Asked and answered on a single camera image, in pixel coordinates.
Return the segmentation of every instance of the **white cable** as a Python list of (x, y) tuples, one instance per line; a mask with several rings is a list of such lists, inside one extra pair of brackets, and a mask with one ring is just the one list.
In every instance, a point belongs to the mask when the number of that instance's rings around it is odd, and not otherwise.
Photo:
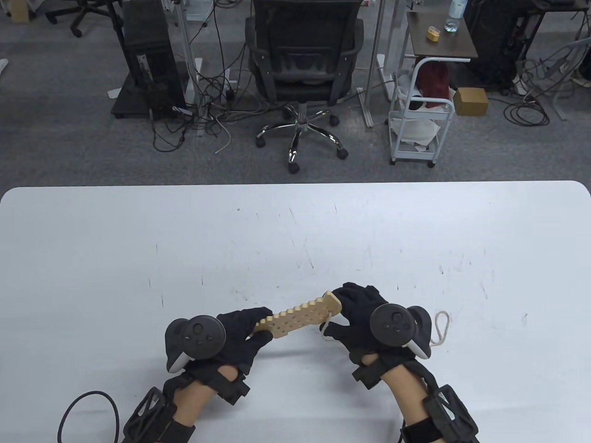
[(331, 318), (332, 318), (332, 312), (329, 311), (328, 317), (326, 317), (326, 321), (324, 322), (324, 325), (320, 329), (320, 334), (322, 334), (322, 338), (324, 339), (324, 341), (335, 341), (334, 338), (324, 334), (324, 331), (326, 331), (326, 328), (329, 326), (329, 321)]
[[(447, 319), (447, 321), (445, 323), (445, 329), (443, 330), (443, 334), (441, 333), (441, 330), (439, 329), (439, 325), (437, 323), (437, 319), (439, 318), (440, 315), (445, 315), (445, 317)], [(449, 324), (451, 322), (452, 322), (452, 318), (447, 312), (439, 311), (438, 313), (435, 314), (435, 319), (434, 319), (433, 323), (435, 323), (435, 330), (437, 331), (437, 336), (439, 339), (437, 341), (431, 339), (431, 344), (429, 345), (430, 347), (439, 346), (439, 345), (442, 345), (443, 343), (445, 343), (445, 339), (447, 338), (447, 330), (449, 329)]]
[(230, 145), (230, 143), (232, 142), (232, 134), (230, 134), (230, 131), (228, 131), (228, 130), (226, 129), (226, 127), (220, 123), (220, 120), (218, 120), (218, 119), (217, 119), (217, 115), (216, 115), (216, 121), (217, 121), (217, 124), (218, 124), (218, 125), (220, 125), (224, 131), (226, 131), (226, 134), (228, 135), (229, 139), (228, 139), (228, 143), (226, 143), (226, 144), (223, 146), (223, 148), (219, 148), (219, 149), (218, 149), (218, 150), (217, 150), (217, 151), (216, 151), (214, 154), (217, 154), (218, 152), (222, 152), (222, 151), (223, 151), (224, 149), (226, 149), (226, 148), (227, 148), (227, 147)]

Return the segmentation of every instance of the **white cord loop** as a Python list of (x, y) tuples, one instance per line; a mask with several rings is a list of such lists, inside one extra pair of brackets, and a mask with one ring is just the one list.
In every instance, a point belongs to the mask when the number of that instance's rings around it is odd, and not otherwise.
[(333, 316), (332, 312), (329, 311), (328, 317), (326, 317), (326, 321), (324, 322), (324, 325), (320, 329), (320, 333), (322, 334), (322, 338), (324, 339), (324, 341), (335, 341), (334, 338), (324, 334), (324, 331), (326, 331), (326, 328), (329, 326), (329, 321), (332, 318), (332, 316)]
[[(446, 320), (447, 320), (445, 323), (445, 329), (443, 330), (443, 334), (441, 333), (441, 330), (439, 329), (439, 325), (437, 323), (437, 319), (439, 318), (440, 315), (445, 315)], [(445, 343), (445, 339), (447, 338), (447, 330), (449, 329), (449, 324), (451, 322), (452, 322), (452, 318), (447, 312), (439, 311), (438, 313), (435, 314), (435, 319), (434, 319), (433, 323), (435, 323), (435, 330), (437, 331), (437, 336), (439, 339), (437, 341), (431, 339), (430, 347), (440, 346), (443, 343)]]

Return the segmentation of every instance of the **office chair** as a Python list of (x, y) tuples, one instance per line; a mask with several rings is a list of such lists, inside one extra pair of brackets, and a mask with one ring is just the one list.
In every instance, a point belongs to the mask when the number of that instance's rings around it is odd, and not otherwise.
[[(78, 25), (82, 22), (86, 14), (92, 12), (94, 14), (104, 15), (105, 17), (111, 16), (109, 12), (99, 9), (101, 6), (106, 5), (106, 1), (113, 0), (76, 0), (78, 6), (46, 12), (45, 16), (49, 20), (49, 23), (55, 25), (57, 24), (56, 17), (61, 15), (78, 14), (70, 24), (70, 31), (72, 31), (72, 34), (74, 34), (75, 37), (80, 38), (82, 37), (82, 32), (78, 29)], [(118, 0), (118, 2), (119, 6), (122, 6), (122, 0)]]
[[(275, 129), (295, 128), (290, 143), (288, 170), (296, 174), (295, 162), (300, 138), (307, 130), (336, 145), (341, 160), (349, 153), (339, 139), (312, 123), (329, 114), (321, 110), (307, 114), (307, 102), (333, 106), (351, 89), (351, 75), (357, 53), (363, 45), (363, 21), (357, 18), (361, 0), (252, 0), (254, 17), (246, 19), (248, 66), (256, 88), (269, 102), (296, 102), (286, 105), (288, 122), (263, 127), (256, 145), (265, 146), (263, 136)], [(330, 125), (339, 119), (330, 116)]]

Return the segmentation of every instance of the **hand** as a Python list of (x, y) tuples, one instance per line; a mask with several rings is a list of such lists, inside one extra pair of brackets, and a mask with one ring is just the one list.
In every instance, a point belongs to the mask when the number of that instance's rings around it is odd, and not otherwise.
[(219, 371), (230, 379), (229, 375), (232, 372), (225, 373), (222, 371), (223, 366), (232, 366), (240, 370), (243, 374), (248, 375), (256, 354), (260, 349), (273, 339), (273, 334), (269, 331), (260, 331), (248, 338), (258, 321), (273, 315), (269, 308), (252, 308), (244, 309), (242, 311), (229, 312), (227, 314), (220, 314), (217, 319), (223, 324), (226, 330), (226, 343), (222, 350), (207, 360), (190, 361), (185, 366), (185, 370), (191, 372), (203, 366), (209, 366), (212, 363), (219, 363)]
[(376, 308), (388, 303), (373, 286), (365, 288), (354, 283), (345, 283), (342, 288), (335, 289), (333, 294), (343, 305), (341, 314), (349, 320), (350, 326), (343, 326), (329, 322), (324, 334), (340, 341), (349, 351), (351, 361), (369, 365), (377, 354), (389, 367), (393, 368), (405, 361), (414, 359), (414, 353), (403, 347), (389, 347), (380, 343), (369, 328), (369, 319)]

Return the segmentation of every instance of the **water bottle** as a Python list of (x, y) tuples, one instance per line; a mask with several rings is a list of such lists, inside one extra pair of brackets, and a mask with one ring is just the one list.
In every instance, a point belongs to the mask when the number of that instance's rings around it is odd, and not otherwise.
[(445, 30), (447, 32), (457, 32), (460, 27), (460, 19), (464, 16), (464, 10), (468, 0), (452, 0), (452, 4), (449, 6), (449, 13), (447, 14), (447, 20), (445, 21)]

